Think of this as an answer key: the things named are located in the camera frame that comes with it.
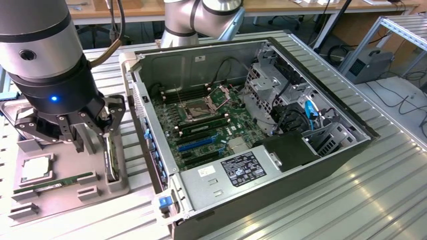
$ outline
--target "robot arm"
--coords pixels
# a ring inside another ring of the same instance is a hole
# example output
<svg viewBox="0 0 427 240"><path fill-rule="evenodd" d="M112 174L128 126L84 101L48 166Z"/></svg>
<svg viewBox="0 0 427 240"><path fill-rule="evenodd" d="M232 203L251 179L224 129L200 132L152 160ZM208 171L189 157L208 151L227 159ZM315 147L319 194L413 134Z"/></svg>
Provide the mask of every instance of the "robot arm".
<svg viewBox="0 0 427 240"><path fill-rule="evenodd" d="M243 22L243 0L164 0L161 48L195 45L197 32L229 41Z"/></svg>
<svg viewBox="0 0 427 240"><path fill-rule="evenodd" d="M104 97L83 54L64 0L0 1L0 65L26 98L14 127L49 143L83 141L75 125L87 124L99 136L120 124L121 95Z"/></svg>

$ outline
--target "warning label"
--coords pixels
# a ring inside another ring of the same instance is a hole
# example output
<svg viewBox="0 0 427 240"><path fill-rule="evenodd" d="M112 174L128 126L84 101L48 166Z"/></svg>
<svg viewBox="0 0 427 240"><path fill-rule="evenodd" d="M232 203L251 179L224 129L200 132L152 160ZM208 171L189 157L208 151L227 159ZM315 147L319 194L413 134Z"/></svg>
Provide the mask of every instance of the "warning label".
<svg viewBox="0 0 427 240"><path fill-rule="evenodd" d="M227 172L231 184L235 187L239 187L267 175L251 151L221 161L220 164Z"/></svg>

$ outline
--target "green circuit board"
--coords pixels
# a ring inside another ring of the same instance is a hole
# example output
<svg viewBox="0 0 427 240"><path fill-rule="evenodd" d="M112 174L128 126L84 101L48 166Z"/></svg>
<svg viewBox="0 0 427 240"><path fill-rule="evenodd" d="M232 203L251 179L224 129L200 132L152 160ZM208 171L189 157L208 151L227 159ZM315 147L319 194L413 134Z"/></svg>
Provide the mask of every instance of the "green circuit board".
<svg viewBox="0 0 427 240"><path fill-rule="evenodd" d="M163 104L159 99L152 101L168 146L181 171L233 155L235 151L228 145L229 140L241 137L251 148L256 141L265 138L245 109L239 93L232 89L228 94L229 100L216 111L207 107L205 98L196 98L172 104ZM213 91L209 98L216 107L227 100L225 94L220 90ZM203 119L208 120L196 126L176 129L176 126L197 123ZM185 139L191 139L197 135L205 135L205 137L179 144L180 141L185 141ZM179 147L209 138L212 143L179 151Z"/></svg>

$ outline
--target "blue pcie slot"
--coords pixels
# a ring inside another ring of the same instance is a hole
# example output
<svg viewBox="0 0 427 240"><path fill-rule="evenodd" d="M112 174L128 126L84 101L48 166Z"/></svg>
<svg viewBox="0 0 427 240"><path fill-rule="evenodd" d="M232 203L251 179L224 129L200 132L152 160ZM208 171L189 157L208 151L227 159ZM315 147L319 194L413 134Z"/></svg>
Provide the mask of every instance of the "blue pcie slot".
<svg viewBox="0 0 427 240"><path fill-rule="evenodd" d="M196 141L195 143L191 143L188 145L180 146L177 148L177 151L179 152L184 152L187 150L191 150L191 149L195 149L197 147L201 147L203 145L212 144L215 142L215 140L216 140L216 136L217 136L217 134L215 136L211 136L209 138L207 138L204 140L200 140L200 141Z"/></svg>

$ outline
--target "motherboard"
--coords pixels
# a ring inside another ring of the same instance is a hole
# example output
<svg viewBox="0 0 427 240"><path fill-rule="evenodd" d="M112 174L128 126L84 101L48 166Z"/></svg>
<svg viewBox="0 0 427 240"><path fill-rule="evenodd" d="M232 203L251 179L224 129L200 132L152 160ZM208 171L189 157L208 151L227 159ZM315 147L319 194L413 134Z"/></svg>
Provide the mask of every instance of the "motherboard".
<svg viewBox="0 0 427 240"><path fill-rule="evenodd" d="M181 171L231 156L265 138L241 101L243 93L217 84L193 93L161 94L152 104Z"/></svg>

